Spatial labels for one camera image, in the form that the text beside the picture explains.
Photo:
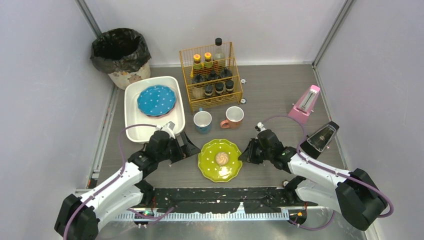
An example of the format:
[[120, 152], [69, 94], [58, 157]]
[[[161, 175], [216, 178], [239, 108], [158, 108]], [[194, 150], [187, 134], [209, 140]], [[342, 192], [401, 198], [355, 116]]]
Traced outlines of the green polka dot plate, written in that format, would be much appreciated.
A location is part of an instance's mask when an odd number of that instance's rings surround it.
[[[229, 162], [219, 166], [215, 156], [219, 152], [229, 154]], [[238, 158], [241, 151], [237, 145], [227, 139], [213, 139], [204, 144], [198, 154], [197, 166], [202, 175], [214, 183], [227, 183], [235, 178], [241, 170], [243, 163]]]

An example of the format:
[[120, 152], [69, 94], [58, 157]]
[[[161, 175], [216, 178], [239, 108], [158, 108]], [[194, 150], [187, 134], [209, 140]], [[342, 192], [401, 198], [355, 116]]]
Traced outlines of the blue mug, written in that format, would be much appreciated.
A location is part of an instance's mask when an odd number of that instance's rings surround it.
[[193, 122], [200, 134], [208, 134], [212, 129], [212, 115], [201, 107], [193, 116]]

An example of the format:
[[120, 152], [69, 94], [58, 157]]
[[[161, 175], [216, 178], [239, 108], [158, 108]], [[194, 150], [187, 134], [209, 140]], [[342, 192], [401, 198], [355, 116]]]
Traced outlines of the pink mug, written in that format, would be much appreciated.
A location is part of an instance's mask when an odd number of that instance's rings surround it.
[[231, 106], [225, 112], [225, 120], [220, 123], [222, 129], [237, 129], [243, 119], [244, 111], [238, 106]]

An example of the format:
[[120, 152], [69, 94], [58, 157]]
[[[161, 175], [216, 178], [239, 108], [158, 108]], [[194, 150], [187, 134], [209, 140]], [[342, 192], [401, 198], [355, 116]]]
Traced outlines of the blue polka dot plate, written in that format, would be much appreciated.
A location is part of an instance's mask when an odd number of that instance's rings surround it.
[[161, 115], [175, 107], [177, 96], [170, 87], [158, 84], [141, 91], [136, 102], [143, 114]]

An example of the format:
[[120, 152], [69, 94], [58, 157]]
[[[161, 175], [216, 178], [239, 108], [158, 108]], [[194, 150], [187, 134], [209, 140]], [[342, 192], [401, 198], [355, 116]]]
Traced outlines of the dark spice bottle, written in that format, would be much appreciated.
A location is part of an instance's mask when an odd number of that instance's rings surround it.
[[204, 96], [205, 96], [205, 98], [206, 99], [209, 99], [209, 98], [211, 98], [213, 96], [213, 94], [214, 94], [214, 87], [213, 87], [213, 85], [207, 84], [204, 87]]

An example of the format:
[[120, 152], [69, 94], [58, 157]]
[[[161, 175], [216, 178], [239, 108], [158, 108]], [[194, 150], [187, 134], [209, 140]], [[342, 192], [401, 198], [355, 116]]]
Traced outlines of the small dark pepper bottle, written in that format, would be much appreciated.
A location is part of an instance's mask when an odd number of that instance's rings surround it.
[[216, 96], [221, 96], [224, 92], [225, 85], [222, 82], [217, 82], [214, 87]]

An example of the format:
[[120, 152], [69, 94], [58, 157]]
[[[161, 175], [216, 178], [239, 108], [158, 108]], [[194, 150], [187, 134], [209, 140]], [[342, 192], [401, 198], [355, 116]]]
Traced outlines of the small black cap jar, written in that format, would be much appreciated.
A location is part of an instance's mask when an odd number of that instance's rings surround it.
[[225, 82], [225, 92], [227, 94], [232, 94], [234, 92], [234, 81], [229, 79]]

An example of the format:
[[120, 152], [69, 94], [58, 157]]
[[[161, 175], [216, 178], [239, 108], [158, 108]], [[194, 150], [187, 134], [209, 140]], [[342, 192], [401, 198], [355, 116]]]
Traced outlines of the brown spice jar black cap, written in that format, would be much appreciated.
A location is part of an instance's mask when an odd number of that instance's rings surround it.
[[206, 80], [209, 82], [210, 85], [214, 87], [215, 80], [218, 80], [219, 78], [219, 74], [217, 74], [215, 70], [211, 70], [210, 73], [207, 75]]

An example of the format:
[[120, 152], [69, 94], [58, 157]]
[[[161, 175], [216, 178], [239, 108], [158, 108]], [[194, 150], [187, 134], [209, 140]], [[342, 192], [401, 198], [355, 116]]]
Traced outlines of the sauce bottle yellow cap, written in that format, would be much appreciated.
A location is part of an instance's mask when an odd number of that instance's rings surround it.
[[212, 54], [210, 52], [206, 52], [204, 54], [203, 74], [209, 75], [213, 69], [214, 69], [214, 63], [212, 59]]
[[198, 74], [201, 74], [203, 71], [202, 56], [200, 54], [195, 54], [193, 56], [193, 65], [190, 73], [190, 77], [193, 78]]

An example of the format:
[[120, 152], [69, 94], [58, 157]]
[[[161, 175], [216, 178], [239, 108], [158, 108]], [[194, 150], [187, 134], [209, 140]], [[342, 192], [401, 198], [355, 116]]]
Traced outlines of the white shaker bottle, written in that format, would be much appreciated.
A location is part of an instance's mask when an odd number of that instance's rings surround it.
[[223, 83], [225, 83], [226, 81], [233, 79], [233, 73], [230, 69], [224, 67], [219, 73], [219, 78], [222, 79]]

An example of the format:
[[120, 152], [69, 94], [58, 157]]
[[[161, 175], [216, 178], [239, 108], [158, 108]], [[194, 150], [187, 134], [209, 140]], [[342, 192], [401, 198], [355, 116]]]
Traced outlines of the tall clear oil bottle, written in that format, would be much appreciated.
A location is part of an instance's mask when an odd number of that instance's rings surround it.
[[222, 44], [222, 39], [217, 37], [215, 39], [215, 47], [212, 56], [214, 70], [217, 75], [219, 75], [223, 68], [226, 66], [226, 55], [223, 51]]

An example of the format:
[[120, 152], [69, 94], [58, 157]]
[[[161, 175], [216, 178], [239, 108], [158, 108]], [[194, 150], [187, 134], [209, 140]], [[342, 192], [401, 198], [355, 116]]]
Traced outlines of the pink polka dot plate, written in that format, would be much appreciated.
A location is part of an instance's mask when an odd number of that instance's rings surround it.
[[146, 116], [147, 118], [151, 118], [151, 119], [160, 119], [160, 118], [164, 118], [166, 116], [168, 116], [170, 113], [165, 113], [165, 114], [160, 114], [160, 115], [149, 115], [149, 114], [144, 114], [144, 116]]

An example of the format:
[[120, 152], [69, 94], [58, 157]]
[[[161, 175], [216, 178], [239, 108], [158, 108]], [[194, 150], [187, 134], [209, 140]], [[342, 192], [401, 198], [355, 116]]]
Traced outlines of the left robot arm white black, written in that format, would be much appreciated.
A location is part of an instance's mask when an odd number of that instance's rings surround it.
[[181, 138], [183, 145], [168, 132], [155, 131], [144, 148], [133, 153], [102, 184], [81, 196], [68, 195], [62, 202], [54, 230], [65, 240], [94, 240], [119, 214], [139, 204], [150, 204], [155, 190], [145, 180], [146, 176], [162, 161], [176, 163], [200, 153], [184, 132]]

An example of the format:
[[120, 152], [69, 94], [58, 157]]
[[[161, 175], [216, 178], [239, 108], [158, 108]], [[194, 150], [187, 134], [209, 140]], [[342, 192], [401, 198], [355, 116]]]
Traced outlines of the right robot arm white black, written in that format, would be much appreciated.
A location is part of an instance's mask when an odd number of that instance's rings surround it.
[[261, 164], [270, 161], [278, 170], [295, 177], [283, 187], [291, 203], [311, 202], [340, 213], [358, 230], [365, 231], [383, 211], [391, 209], [368, 173], [362, 169], [348, 171], [332, 167], [300, 152], [283, 146], [270, 129], [252, 138], [238, 158], [242, 162]]

